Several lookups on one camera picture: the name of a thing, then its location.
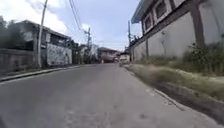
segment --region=white building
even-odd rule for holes
[[[143,56],[181,57],[192,43],[220,41],[224,34],[224,0],[141,0],[132,23],[143,36],[130,45],[132,60]]]
[[[31,49],[35,55],[34,60],[37,63],[39,24],[25,20],[19,22],[18,25],[20,25],[25,40],[32,47]],[[43,27],[41,40],[41,61],[43,66],[72,64],[72,49],[69,43],[71,37]]]

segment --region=street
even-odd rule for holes
[[[117,64],[0,83],[4,128],[223,128]]]

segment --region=bush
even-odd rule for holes
[[[224,101],[223,83],[208,77],[165,67],[130,65],[128,69],[152,86],[174,83]]]
[[[223,42],[209,44],[203,49],[193,44],[182,61],[190,64],[197,72],[224,75]]]
[[[138,63],[140,64],[153,64],[157,66],[168,66],[172,65],[177,59],[175,57],[165,56],[149,56],[143,57]]]

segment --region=vegetation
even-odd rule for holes
[[[0,48],[26,50],[24,36],[15,21],[6,22],[0,16]]]
[[[175,83],[224,101],[224,82],[166,67],[131,65],[128,69],[153,86]]]
[[[71,47],[73,64],[99,63],[99,59],[97,59],[95,55],[89,56],[87,48],[84,50],[84,53],[81,53],[81,51],[86,47],[86,45],[79,45],[78,43],[71,41]]]
[[[224,42],[211,43],[205,48],[192,44],[182,59],[176,57],[143,57],[138,63],[177,68],[204,75],[224,75]]]

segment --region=sky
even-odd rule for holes
[[[6,21],[25,19],[41,21],[45,0],[0,0],[0,15]],[[44,25],[86,43],[83,29],[91,29],[93,43],[117,50],[128,46],[128,20],[140,0],[73,0],[79,25],[75,22],[69,0],[48,0]],[[141,35],[139,24],[131,25],[132,34]]]

